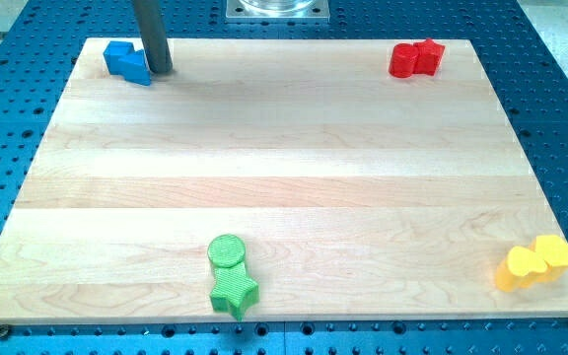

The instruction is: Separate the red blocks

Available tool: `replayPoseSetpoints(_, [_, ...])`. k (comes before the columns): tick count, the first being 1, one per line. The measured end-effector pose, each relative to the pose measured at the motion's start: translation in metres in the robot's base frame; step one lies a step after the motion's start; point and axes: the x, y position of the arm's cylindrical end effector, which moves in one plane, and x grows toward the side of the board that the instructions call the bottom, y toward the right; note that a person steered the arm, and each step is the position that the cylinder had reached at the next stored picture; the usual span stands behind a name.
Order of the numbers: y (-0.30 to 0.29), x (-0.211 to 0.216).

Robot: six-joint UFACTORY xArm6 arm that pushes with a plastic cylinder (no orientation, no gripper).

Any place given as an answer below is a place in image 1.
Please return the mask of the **clear robot base plate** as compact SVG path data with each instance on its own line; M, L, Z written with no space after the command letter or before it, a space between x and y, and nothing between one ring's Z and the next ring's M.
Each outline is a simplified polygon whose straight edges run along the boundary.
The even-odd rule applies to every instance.
M328 21L328 0L227 0L225 18L232 23Z

